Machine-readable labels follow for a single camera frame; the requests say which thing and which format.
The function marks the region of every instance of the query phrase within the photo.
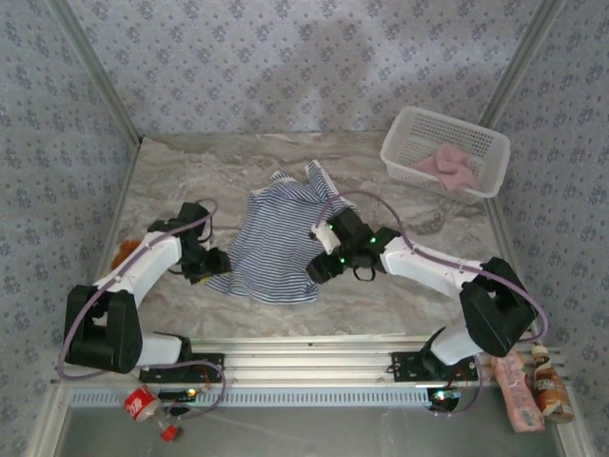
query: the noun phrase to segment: snack package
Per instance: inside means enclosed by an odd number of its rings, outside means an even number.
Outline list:
[[[515,350],[505,357],[491,357],[491,367],[503,393],[510,423],[517,433],[544,431],[540,409],[526,382],[524,362]]]

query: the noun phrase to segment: red bottle cap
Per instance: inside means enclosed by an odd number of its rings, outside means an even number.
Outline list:
[[[169,443],[170,441],[173,441],[176,436],[178,436],[179,432],[180,430],[176,426],[169,426],[163,433],[161,433],[161,438],[163,438],[165,442]]]

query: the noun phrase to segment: patterned wallpaper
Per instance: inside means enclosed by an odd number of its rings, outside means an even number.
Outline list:
[[[504,113],[501,202],[609,456],[609,3],[568,0]]]
[[[143,134],[476,122],[538,0],[69,0]]]
[[[131,156],[43,0],[0,2],[0,455],[21,455],[71,286],[96,266]]]

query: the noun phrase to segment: marble surface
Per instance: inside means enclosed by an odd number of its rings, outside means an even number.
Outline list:
[[[140,238],[155,219],[174,216],[182,202],[219,201],[215,245],[228,248],[244,221],[247,196],[282,169],[305,180],[318,159],[339,190],[380,194],[412,238],[430,248],[486,260],[498,252],[482,205],[464,206],[391,180],[379,151],[384,132],[290,133],[146,138],[120,216],[118,240]],[[372,228],[396,227],[376,201],[353,196]],[[350,272],[320,287],[315,303],[265,305],[228,297],[181,276],[165,274],[140,306],[145,331],[191,338],[345,334],[429,334],[449,324],[460,306],[405,278],[378,275],[358,282]]]

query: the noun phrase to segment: plastic bottle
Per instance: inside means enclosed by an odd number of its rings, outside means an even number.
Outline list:
[[[135,376],[127,374],[121,378],[110,378],[106,385],[136,423],[150,424],[166,442],[171,442],[178,436],[180,430],[168,422],[161,400]]]
[[[564,383],[552,367],[548,349],[544,346],[533,346],[535,361],[534,386],[538,395],[541,413],[547,420],[566,424],[573,420],[573,408]]]

